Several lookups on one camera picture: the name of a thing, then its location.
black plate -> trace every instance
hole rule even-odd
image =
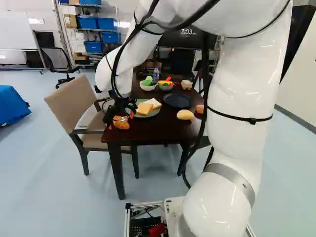
[[[186,109],[191,107],[191,99],[189,96],[179,93],[169,93],[163,97],[163,101],[178,109]]]

beige chair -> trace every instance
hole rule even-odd
[[[85,75],[68,82],[45,98],[46,103],[77,146],[85,175],[89,174],[88,153],[90,151],[108,151],[108,145],[101,142],[105,124],[102,121],[104,113],[99,102],[105,100],[96,99]],[[76,129],[79,119],[93,104],[98,111],[96,116],[86,129]],[[121,147],[121,152],[132,155],[135,177],[139,178],[137,147]]]

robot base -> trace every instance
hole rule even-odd
[[[182,215],[184,198],[171,197],[165,201],[126,204],[124,237],[150,237],[141,235],[142,228],[144,233],[148,229],[148,225],[153,227],[163,222],[167,224],[167,233],[162,234],[161,237],[195,237],[190,232]],[[139,218],[150,212],[154,217]],[[255,237],[249,225],[245,230],[244,237]]]

green plate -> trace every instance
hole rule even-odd
[[[141,102],[145,102],[149,99],[137,99],[137,102],[136,102],[136,105],[138,106],[139,103]],[[126,108],[126,112],[128,112],[128,114],[130,114],[130,109],[129,108]],[[135,117],[136,118],[150,118],[150,117],[153,117],[155,115],[157,115],[158,113],[160,112],[160,108],[156,109],[156,110],[153,110],[153,111],[150,111],[148,115],[138,115],[138,114],[135,114]]]

white bowl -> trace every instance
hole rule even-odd
[[[140,88],[142,88],[142,90],[144,91],[152,91],[156,88],[157,84],[155,85],[142,85],[143,80],[139,83]]]

